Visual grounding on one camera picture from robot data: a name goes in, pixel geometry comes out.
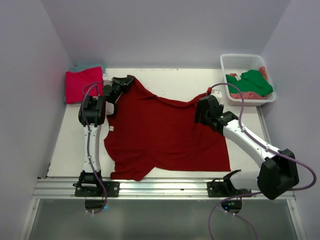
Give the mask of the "dark red t shirt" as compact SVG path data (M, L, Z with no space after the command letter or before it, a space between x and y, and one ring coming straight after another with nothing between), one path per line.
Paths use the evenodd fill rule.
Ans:
M114 161L114 180L142 180L154 168L228 172L226 139L195 123L199 97L178 101L157 96L135 79L107 118L104 146Z

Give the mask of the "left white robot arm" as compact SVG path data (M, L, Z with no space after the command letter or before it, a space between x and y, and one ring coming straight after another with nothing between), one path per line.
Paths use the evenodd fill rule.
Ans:
M84 164L75 187L77 197L105 197L118 195L119 184L103 181L100 164L100 133L106 116L117 113L117 100L123 93L127 93L135 77L113 77L111 84L104 85L102 93L91 96L92 89L98 88L98 82L86 85L82 93L78 120L84 131Z

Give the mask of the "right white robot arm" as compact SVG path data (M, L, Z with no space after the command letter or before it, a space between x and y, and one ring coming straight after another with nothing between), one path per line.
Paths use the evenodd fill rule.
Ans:
M270 200L276 199L299 183L295 155L289 149L280 150L263 141L243 125L240 118L224 107L213 95L200 98L196 105L195 123L210 127L231 140L258 165L258 171L234 170L222 179L207 183L208 193L232 197L261 192Z

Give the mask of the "green t shirt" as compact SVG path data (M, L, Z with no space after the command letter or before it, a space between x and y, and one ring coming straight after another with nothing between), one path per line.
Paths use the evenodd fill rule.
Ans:
M241 75L225 75L226 82L237 87L242 93L256 93L261 97L271 94L274 89L258 70L249 70Z

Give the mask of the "white plastic basket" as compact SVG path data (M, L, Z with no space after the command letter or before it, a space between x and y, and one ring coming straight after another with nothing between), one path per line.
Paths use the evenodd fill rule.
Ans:
M226 83L226 75L237 74L240 76L249 70L258 71L261 67L267 76L267 82L273 86L273 80L267 70L267 66L263 58L254 54L237 54L228 53L220 56L220 65L222 70L223 81ZM245 99L244 105L250 107L258 107L266 103L272 103L276 100L276 93L273 91L268 94L265 99Z

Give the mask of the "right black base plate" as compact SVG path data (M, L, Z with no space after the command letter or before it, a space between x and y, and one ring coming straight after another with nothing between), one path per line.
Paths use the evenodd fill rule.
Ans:
M227 198L237 195L250 194L247 189L236 189L229 179L215 178L206 183L207 195L209 198Z

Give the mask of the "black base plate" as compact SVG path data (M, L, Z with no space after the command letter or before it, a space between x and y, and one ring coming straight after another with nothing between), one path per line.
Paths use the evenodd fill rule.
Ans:
M74 183L74 195L76 197L105 197L117 198L120 191L120 183L118 181L103 181L103 186L100 183Z
M250 194L247 189L236 189L229 179L215 178L206 183L207 195L209 198L227 198L237 195Z

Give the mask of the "aluminium mounting rail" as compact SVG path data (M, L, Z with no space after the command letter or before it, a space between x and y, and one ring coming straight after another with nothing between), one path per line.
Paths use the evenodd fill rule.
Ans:
M49 177L36 181L33 199L74 199L77 178ZM147 178L141 181L110 180L115 195L107 199L117 200L206 200L210 199L205 178Z

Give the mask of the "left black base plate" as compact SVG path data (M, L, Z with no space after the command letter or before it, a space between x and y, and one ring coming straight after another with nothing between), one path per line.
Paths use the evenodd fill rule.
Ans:
M100 183L74 183L74 195L76 197L105 197L117 198L120 191L120 183L118 181L103 181L103 186Z

